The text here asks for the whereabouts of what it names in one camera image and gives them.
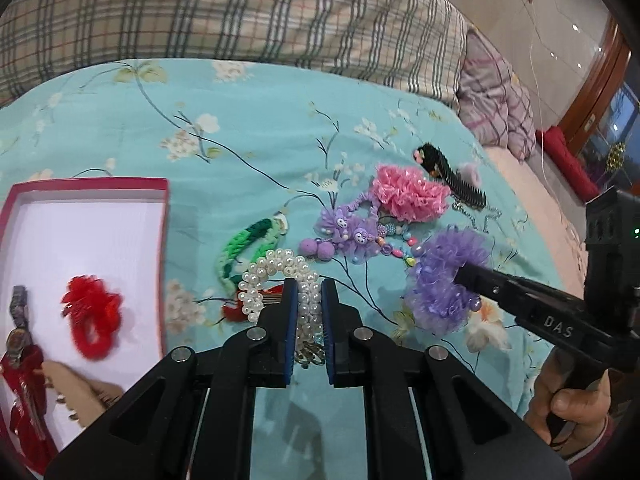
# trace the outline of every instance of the black hair clip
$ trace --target black hair clip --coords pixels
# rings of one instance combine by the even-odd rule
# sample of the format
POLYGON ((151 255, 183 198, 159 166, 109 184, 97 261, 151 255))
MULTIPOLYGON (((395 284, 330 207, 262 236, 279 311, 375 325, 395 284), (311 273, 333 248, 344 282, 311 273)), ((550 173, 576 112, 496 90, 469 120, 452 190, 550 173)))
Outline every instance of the black hair clip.
POLYGON ((433 178, 442 179, 451 189, 451 193, 457 197, 460 202, 474 209, 484 209, 486 205, 486 195, 484 192, 465 182, 454 173, 447 162, 447 157, 445 157, 438 148, 427 142, 415 150, 414 159, 433 178))

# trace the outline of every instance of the purple scrunchie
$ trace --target purple scrunchie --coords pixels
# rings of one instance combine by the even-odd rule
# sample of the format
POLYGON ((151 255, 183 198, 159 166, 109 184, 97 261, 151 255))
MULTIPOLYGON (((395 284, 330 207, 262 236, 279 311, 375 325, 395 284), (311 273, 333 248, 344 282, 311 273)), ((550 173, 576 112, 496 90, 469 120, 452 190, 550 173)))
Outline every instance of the purple scrunchie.
POLYGON ((468 310, 479 310, 477 294, 453 282, 458 269, 469 262, 482 266, 489 257, 484 237, 466 227, 449 226, 422 243, 424 253, 406 270, 404 302, 417 326, 442 336, 466 322, 468 310))

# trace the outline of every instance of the gold tinsel decoration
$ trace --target gold tinsel decoration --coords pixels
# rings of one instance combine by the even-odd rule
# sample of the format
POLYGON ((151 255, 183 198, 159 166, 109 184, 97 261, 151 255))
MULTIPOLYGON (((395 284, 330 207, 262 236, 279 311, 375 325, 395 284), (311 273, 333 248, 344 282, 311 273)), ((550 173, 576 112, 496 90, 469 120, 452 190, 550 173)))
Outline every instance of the gold tinsel decoration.
POLYGON ((609 155, 607 155, 607 173, 613 173, 614 171, 622 168, 624 160, 625 143, 616 142, 609 150, 609 155))

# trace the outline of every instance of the human hand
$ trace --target human hand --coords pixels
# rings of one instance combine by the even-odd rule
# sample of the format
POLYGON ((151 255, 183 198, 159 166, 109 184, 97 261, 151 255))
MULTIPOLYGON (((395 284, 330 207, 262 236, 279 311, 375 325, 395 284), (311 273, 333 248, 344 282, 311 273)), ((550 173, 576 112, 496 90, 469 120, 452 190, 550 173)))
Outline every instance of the human hand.
POLYGON ((546 426, 550 410, 564 420, 576 422, 572 434, 559 449, 562 456, 570 456, 592 444, 604 430, 611 390, 608 372, 604 373, 595 391, 559 390, 566 379, 561 369, 558 353, 553 350, 536 378, 534 396, 524 421, 547 444, 551 443, 551 434, 546 426))

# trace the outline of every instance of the pink scrunchie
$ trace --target pink scrunchie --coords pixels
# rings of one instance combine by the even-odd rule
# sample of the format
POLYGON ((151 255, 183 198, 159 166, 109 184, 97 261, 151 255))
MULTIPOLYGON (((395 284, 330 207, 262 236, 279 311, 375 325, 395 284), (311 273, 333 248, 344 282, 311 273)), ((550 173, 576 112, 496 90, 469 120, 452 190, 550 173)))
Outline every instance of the pink scrunchie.
POLYGON ((407 222, 428 222, 449 207, 449 186, 432 182, 419 168, 379 164, 371 191, 395 218, 407 222))

